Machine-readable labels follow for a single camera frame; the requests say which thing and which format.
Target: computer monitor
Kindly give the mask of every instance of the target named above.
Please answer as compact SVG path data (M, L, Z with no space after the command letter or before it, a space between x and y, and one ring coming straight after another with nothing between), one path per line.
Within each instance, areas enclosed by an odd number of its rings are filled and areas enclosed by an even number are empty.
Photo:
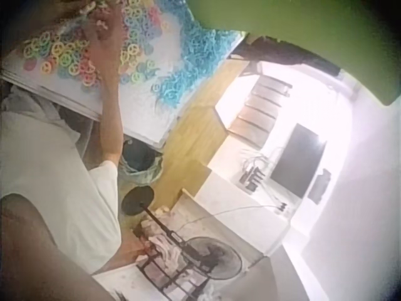
M303 198L319 166L326 141L311 130L296 124L270 178Z

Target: white wall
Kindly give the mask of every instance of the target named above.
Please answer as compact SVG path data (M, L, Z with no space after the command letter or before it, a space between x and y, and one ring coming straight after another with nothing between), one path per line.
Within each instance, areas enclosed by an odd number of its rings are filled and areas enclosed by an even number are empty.
M316 205L307 196L299 204L297 196L291 195L280 185L268 179L265 181L264 187L260 187L251 196L263 205L279 206L281 202L287 203L286 212L282 216L285 218L293 216L291 225L307 237L326 205L348 152L352 127L352 106L349 98L353 93L356 81L347 73L343 74L342 79L336 79L304 65L284 66L263 62L261 66L265 75L288 82L293 85L293 88L291 97L284 103L276 125L260 152L268 156L270 160L277 161L297 123L304 125L328 141L316 175L326 169L331 173L331 181L319 205ZM245 83L254 84L254 82L251 82L252 78L247 80L244 77L242 81L244 80L246 82L243 82L242 86L245 87L245 92L249 93L252 86L245 85ZM232 119L235 118L236 115L232 114L233 111L237 112L241 109L244 97L247 95L234 93L235 84L234 81L216 106L225 123L227 123L225 120L228 120L228 115ZM229 135L208 167L224 179L238 185L242 175L243 162L257 154L255 149L237 137ZM269 176L273 167L274 164L270 164L268 169L263 172Z
M332 301L384 300L399 275L400 101L360 91L344 168L303 251Z
M249 93L251 93L258 79L259 75L237 77L217 103L216 111L227 129L242 110Z
M291 263L293 264L299 279L302 282L303 288L308 294L310 301L329 301L326 292L321 287L318 279L315 277L309 266L301 256L301 253L290 245L283 243L283 248L286 250Z
M270 256L280 301L307 301L306 290L293 266L287 251L280 246Z

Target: shirt sleeve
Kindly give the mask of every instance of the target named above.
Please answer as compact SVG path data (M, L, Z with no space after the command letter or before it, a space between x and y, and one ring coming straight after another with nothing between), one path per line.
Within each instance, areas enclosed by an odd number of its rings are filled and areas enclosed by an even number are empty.
M118 216L118 171L112 161L103 161L99 167L89 171L95 186L112 213Z

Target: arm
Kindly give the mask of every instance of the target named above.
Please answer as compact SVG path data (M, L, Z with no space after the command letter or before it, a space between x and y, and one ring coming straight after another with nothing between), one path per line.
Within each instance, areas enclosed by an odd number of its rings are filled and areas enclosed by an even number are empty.
M0 206L2 300L114 301L57 249L41 215L27 199L9 194Z
M96 25L99 20L105 26ZM113 6L110 13L95 11L85 26L85 34L90 41L90 58L102 77L102 157L104 161L112 161L118 166L123 148L123 127L118 104L118 66L123 41L121 7Z

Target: wire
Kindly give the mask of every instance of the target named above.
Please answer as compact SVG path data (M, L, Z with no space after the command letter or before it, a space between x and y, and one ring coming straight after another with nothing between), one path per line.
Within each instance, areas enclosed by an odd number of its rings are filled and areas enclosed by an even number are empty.
M265 165L264 167L260 167L261 171L264 171L270 165L269 159L267 157L265 157L264 155L260 155L260 156L251 157L251 158L246 159L244 161L244 163L242 164L242 171L246 172L250 164L252 164L253 167L255 167L257 161L261 161Z
M269 185L262 182L261 186L262 186L262 188L264 188L264 191L270 196L270 198L275 199L275 200L279 201L280 203L282 203L282 201L279 198L277 198L277 196L271 191Z
M248 207L240 207L240 208L236 208L236 209L231 209L231 210L226 210L226 211L221 211L221 212L219 212L219 213L216 213L216 214L211 214L211 215L209 215L209 216L204 216L204 217L202 217L202 218L197 218L197 219L194 219L193 221L189 221L189 222L187 222L187 223L185 223L185 224L183 224L178 230L176 230L175 232L179 232L179 231L181 231L184 227L186 227L187 225L189 225L189 224L193 224L193 223L196 223L197 221L201 221L201 220L203 220L203 219L207 219L207 218L213 218L213 217L215 217L215 216L217 216L217 215L221 215L221 214L224 214L224 213L228 213L228 212L233 212L233 211L237 211L237 210L242 210L242 209L251 209L251 208L264 208L264 207L274 207L274 208L277 208L277 209L279 209L279 207L278 206L273 206L273 205L262 205L262 206L248 206Z

